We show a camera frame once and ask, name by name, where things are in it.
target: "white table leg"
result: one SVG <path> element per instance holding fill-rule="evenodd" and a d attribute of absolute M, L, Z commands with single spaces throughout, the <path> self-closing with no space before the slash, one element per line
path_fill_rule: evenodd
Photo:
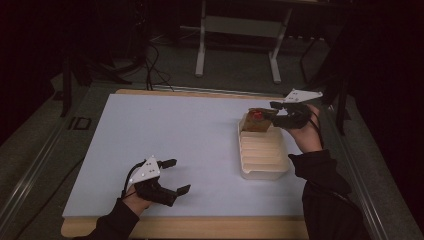
<path fill-rule="evenodd" d="M 197 53 L 196 77 L 203 76 L 203 66 L 205 64 L 205 21 L 206 21 L 206 1 L 202 1 L 202 19 L 200 20 L 200 44 L 199 52 Z"/>
<path fill-rule="evenodd" d="M 278 63 L 277 63 L 278 51 L 280 50 L 281 43 L 283 42 L 284 34 L 287 29 L 287 24 L 289 22 L 291 12 L 292 12 L 291 8 L 287 10 L 284 21 L 281 23 L 280 32 L 278 33 L 277 44 L 274 50 L 269 53 L 269 63 L 271 65 L 272 78 L 274 80 L 274 83 L 276 84 L 281 83 L 280 71 L 278 70 Z"/>

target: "table surface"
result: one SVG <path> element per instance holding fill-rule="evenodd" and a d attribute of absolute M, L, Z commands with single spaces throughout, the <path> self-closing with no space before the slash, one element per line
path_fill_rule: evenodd
<path fill-rule="evenodd" d="M 276 181 L 246 180 L 240 174 L 237 122 L 249 107 L 267 107 L 270 98 L 137 90 L 117 93 L 106 104 L 65 208 L 62 235 L 91 232 L 96 219 L 113 207 L 129 169 L 140 158 L 148 158 L 149 149 L 158 159 L 178 160 L 175 167 L 162 171 L 159 182 L 163 187 L 172 190 L 192 184 L 192 188 L 172 208 L 149 208 L 132 237 L 307 239 L 301 204 L 304 180 L 294 175 L 293 167 Z M 146 125 L 136 127 L 138 122 Z M 288 152 L 300 153 L 284 132 Z M 190 149 L 186 144 L 195 146 Z M 96 201 L 99 196 L 104 199 L 101 203 Z M 93 204 L 81 205 L 81 201 Z"/>

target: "black sleeve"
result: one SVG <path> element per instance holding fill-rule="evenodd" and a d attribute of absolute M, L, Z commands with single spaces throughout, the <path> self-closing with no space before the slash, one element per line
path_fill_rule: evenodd
<path fill-rule="evenodd" d="M 112 211 L 97 220 L 96 229 L 74 240 L 127 240 L 138 221 L 139 217 L 118 199 Z"/>
<path fill-rule="evenodd" d="M 336 171 L 337 161 L 328 150 L 289 155 L 295 174 L 307 180 L 303 211 L 311 240 L 371 239 L 362 212 L 349 200 L 349 183 Z"/>

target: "white tabletop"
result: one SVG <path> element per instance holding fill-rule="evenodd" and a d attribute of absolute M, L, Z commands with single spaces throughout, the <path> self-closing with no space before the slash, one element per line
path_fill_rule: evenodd
<path fill-rule="evenodd" d="M 143 216 L 303 215 L 305 181 L 292 165 L 276 181 L 241 177 L 237 124 L 252 107 L 269 101 L 111 94 L 63 217 L 108 214 L 129 170 L 151 155 L 178 161 L 162 170 L 162 187 L 191 189 L 173 207 L 155 204 Z M 288 152 L 300 154 L 282 133 Z"/>

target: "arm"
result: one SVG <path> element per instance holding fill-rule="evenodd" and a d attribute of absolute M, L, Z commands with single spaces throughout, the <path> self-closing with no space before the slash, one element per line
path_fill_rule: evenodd
<path fill-rule="evenodd" d="M 118 198 L 112 211 L 100 217 L 94 229 L 88 236 L 76 237 L 75 240 L 127 240 L 139 216 L 151 202 L 133 194 L 134 186 L 131 186 L 123 199 Z"/>
<path fill-rule="evenodd" d="M 319 111 L 312 120 L 317 124 Z M 323 150 L 319 133 L 308 123 L 302 129 L 287 129 L 293 136 L 301 155 L 289 155 L 295 174 L 307 180 L 302 196 L 303 210 L 311 240 L 371 239 L 363 224 L 360 209 L 348 197 L 351 188 L 336 171 L 337 161 Z"/>

